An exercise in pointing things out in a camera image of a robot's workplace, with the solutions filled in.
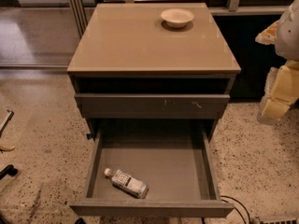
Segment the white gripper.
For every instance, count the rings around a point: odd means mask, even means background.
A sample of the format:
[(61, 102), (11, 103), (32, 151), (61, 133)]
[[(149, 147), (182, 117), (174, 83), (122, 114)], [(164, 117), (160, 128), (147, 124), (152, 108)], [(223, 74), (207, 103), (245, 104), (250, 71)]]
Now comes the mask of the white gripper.
[(299, 99), (299, 62), (287, 61), (280, 68), (271, 67), (264, 92), (268, 97), (264, 96), (260, 102), (257, 120), (261, 124), (274, 124)]

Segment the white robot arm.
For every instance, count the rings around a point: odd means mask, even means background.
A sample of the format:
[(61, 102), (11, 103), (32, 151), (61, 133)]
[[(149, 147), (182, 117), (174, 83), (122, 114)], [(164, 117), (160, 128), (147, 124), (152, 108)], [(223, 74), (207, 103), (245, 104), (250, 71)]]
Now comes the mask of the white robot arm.
[(274, 45), (276, 55), (286, 59), (280, 68), (270, 68), (260, 102), (257, 120), (271, 125), (299, 99), (299, 0), (294, 0), (279, 20), (260, 32), (255, 41)]

